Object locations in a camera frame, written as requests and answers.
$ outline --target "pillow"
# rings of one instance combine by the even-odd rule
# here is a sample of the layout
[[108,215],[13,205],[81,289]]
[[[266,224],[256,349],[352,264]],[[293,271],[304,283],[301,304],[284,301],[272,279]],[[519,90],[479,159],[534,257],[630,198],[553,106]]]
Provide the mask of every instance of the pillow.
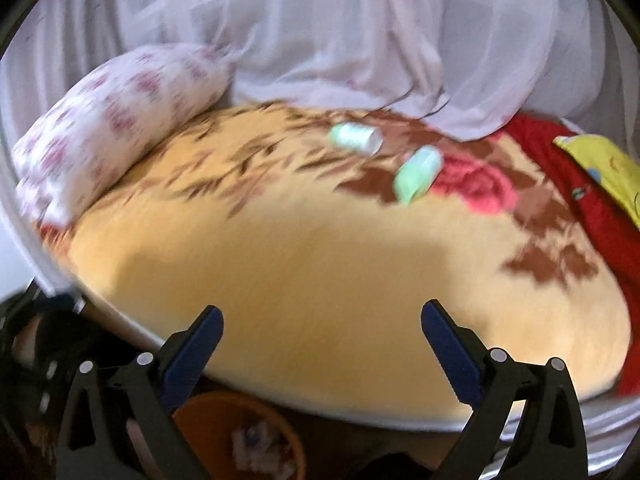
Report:
[[571,155],[640,229],[640,166],[600,135],[559,136],[554,144]]
[[214,104],[230,67],[213,47],[147,45],[78,82],[14,146],[23,214],[65,227],[172,130]]

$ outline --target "blue gripper pad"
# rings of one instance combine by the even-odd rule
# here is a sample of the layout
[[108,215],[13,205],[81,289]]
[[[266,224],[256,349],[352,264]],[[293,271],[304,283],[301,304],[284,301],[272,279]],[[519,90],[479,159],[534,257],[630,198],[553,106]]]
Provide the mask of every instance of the blue gripper pad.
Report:
[[167,412],[183,405],[211,354],[222,339],[225,321],[220,309],[208,306],[189,330],[189,336],[162,375],[160,403]]
[[422,332],[440,362],[458,400],[474,410],[482,401],[482,372],[460,340],[461,330],[434,300],[428,301],[420,316]]

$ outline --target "white sheer curtain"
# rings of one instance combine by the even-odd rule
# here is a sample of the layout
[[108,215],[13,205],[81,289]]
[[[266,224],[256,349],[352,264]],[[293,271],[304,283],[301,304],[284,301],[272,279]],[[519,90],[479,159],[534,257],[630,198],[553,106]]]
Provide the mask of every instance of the white sheer curtain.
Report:
[[5,133],[170,41],[224,49],[235,102],[391,106],[462,140],[525,107],[634,145],[638,51],[602,0],[41,0],[0,61]]

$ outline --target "white floral pillow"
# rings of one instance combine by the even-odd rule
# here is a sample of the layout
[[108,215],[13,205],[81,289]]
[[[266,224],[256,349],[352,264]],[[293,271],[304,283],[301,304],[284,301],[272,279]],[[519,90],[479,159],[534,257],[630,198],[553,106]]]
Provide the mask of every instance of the white floral pillow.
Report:
[[146,152],[225,92],[210,46],[147,45],[93,70],[14,146],[23,214],[63,228]]

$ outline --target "yellow pillow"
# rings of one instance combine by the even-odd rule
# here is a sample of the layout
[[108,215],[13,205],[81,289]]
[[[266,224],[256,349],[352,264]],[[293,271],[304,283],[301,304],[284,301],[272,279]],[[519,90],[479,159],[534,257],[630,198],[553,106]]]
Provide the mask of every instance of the yellow pillow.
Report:
[[556,137],[565,150],[620,204],[640,229],[640,166],[607,137]]

